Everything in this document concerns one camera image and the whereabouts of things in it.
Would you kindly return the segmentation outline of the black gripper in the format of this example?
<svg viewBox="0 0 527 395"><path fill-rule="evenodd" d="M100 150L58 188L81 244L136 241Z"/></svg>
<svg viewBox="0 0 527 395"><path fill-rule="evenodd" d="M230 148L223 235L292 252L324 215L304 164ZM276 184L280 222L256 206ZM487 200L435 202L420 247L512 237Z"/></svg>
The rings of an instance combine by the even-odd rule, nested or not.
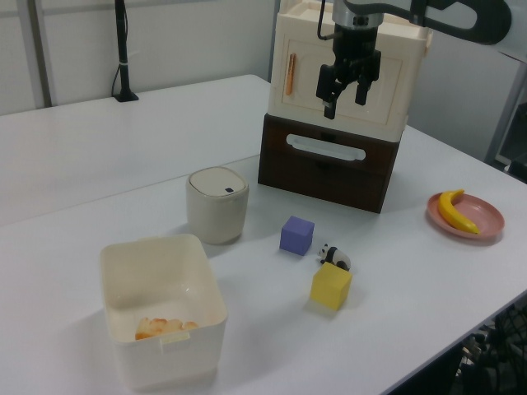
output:
<svg viewBox="0 0 527 395"><path fill-rule="evenodd" d="M350 29L336 25L333 39L334 66L319 70L316 96L322 100L324 116L334 119L341 83L357 81L355 102L365 105L373 81L380 75L381 52L375 49L378 28Z"/></svg>

